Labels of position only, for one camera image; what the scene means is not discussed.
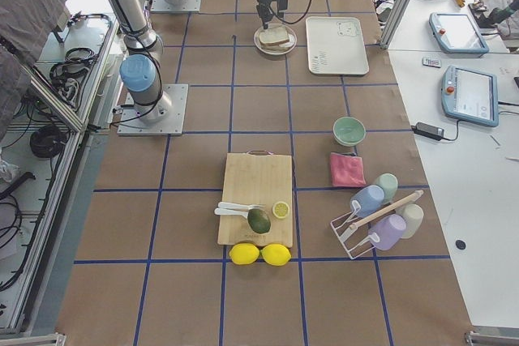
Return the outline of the yellow lemon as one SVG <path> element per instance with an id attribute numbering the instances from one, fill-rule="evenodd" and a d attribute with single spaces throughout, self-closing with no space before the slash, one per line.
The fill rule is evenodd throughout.
<path id="1" fill-rule="evenodd" d="M 289 249 L 282 244 L 269 244 L 265 246 L 260 253 L 263 260 L 271 266 L 281 267 L 291 260 Z"/>
<path id="2" fill-rule="evenodd" d="M 234 245 L 229 257 L 236 265 L 249 265 L 254 263 L 260 256 L 260 249 L 252 243 L 242 242 Z"/>

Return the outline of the white cup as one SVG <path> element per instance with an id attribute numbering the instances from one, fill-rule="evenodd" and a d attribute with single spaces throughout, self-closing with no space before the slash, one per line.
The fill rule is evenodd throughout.
<path id="1" fill-rule="evenodd" d="M 422 224 L 424 217 L 423 209 L 416 203 L 408 203 L 405 206 L 399 207 L 396 213 L 404 219 L 406 224 L 401 238 L 411 238 Z"/>

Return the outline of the white plastic fork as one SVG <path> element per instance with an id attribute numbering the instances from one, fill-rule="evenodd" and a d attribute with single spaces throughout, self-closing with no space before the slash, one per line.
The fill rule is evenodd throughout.
<path id="1" fill-rule="evenodd" d="M 238 210 L 238 211 L 245 211 L 245 210 L 251 210 L 251 209 L 264 209 L 265 206 L 263 204 L 241 204 L 241 203 L 229 203 L 229 202 L 223 202 L 220 201 L 218 203 L 219 208 L 223 209 L 230 209 L 230 210 Z"/>

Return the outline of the black power adapter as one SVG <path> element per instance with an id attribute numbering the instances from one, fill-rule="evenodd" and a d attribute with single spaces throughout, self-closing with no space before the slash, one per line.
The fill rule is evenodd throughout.
<path id="1" fill-rule="evenodd" d="M 416 122 L 414 125 L 411 126 L 411 130 L 416 135 L 421 135 L 423 137 L 433 139 L 435 141 L 441 141 L 444 139 L 443 128 L 426 124 L 424 122 Z"/>

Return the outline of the teach pendant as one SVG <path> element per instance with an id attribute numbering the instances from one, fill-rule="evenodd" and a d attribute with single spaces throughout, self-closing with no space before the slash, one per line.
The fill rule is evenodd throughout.
<path id="1" fill-rule="evenodd" d="M 480 70 L 448 66 L 440 88 L 442 109 L 447 117 L 480 126 L 497 127 L 497 77 Z"/>
<path id="2" fill-rule="evenodd" d="M 482 56 L 489 52 L 477 24 L 466 14 L 431 13 L 428 22 L 444 53 Z"/>

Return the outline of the purple cup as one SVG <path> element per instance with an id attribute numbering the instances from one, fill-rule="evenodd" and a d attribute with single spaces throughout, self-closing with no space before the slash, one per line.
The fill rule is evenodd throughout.
<path id="1" fill-rule="evenodd" d="M 391 249 L 406 231 L 406 222 L 398 214 L 385 216 L 368 230 L 369 242 L 379 250 Z"/>

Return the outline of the blue cup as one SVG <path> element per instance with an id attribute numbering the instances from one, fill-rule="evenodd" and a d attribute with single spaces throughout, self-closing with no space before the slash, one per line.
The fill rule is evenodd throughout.
<path id="1" fill-rule="evenodd" d="M 384 200 L 380 186 L 370 185 L 361 189 L 350 200 L 350 210 L 354 217 L 363 218 L 377 211 Z"/>

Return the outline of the upper teach pendant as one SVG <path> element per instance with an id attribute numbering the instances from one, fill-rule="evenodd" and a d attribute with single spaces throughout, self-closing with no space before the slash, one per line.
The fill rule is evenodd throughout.
<path id="1" fill-rule="evenodd" d="M 489 52 L 477 24 L 466 14 L 431 13 L 428 22 L 444 53 L 482 56 Z"/>

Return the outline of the cream round plate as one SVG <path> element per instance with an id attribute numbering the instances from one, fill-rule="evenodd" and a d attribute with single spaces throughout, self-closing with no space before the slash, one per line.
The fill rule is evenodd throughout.
<path id="1" fill-rule="evenodd" d="M 269 24 L 267 28 L 258 28 L 253 40 L 258 50 L 273 56 L 287 54 L 297 44 L 294 31 L 279 23 Z"/>

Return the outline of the green bowl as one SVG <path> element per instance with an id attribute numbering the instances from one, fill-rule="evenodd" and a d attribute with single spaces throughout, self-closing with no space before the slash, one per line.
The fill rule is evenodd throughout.
<path id="1" fill-rule="evenodd" d="M 332 127 L 334 139 L 342 146 L 353 147 L 366 136 L 365 126 L 354 117 L 339 117 Z"/>

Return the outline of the wooden cutting board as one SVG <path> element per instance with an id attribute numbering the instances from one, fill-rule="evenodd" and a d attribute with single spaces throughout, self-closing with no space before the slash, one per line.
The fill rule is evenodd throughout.
<path id="1" fill-rule="evenodd" d="M 221 216 L 217 243 L 232 246 L 250 242 L 257 246 L 272 243 L 293 246 L 293 159 L 287 155 L 229 153 L 225 162 L 223 202 L 263 204 L 271 220 L 268 233 L 251 230 L 242 216 Z M 283 220 L 272 214 L 272 205 L 284 201 L 290 205 L 290 214 Z"/>

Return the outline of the right yellow lemon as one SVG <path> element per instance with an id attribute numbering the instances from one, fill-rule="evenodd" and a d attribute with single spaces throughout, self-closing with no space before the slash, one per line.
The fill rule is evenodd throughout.
<path id="1" fill-rule="evenodd" d="M 263 260 L 271 266 L 281 267 L 291 260 L 289 249 L 282 244 L 269 244 L 265 246 L 260 253 Z"/>

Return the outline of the lower teach pendant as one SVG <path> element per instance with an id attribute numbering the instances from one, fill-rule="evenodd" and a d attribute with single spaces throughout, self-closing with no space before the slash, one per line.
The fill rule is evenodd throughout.
<path id="1" fill-rule="evenodd" d="M 447 117 L 480 126 L 497 127 L 497 77 L 480 70 L 448 66 L 440 88 L 442 109 Z"/>

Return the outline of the pink cloth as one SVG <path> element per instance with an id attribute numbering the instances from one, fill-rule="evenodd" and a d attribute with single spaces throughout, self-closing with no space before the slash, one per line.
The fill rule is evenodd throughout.
<path id="1" fill-rule="evenodd" d="M 334 187 L 357 188 L 366 185 L 362 158 L 332 152 L 330 172 Z"/>

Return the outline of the bread slice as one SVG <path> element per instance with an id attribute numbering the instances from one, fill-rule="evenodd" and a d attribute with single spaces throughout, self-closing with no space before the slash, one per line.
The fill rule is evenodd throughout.
<path id="1" fill-rule="evenodd" d="M 267 51 L 273 51 L 273 52 L 287 52 L 291 50 L 294 46 L 293 41 L 288 41 L 286 43 L 280 43 L 278 45 L 264 45 L 263 43 L 260 44 L 260 47 Z"/>
<path id="2" fill-rule="evenodd" d="M 278 45 L 290 41 L 290 35 L 284 26 L 278 26 L 260 31 L 258 39 L 264 45 Z"/>

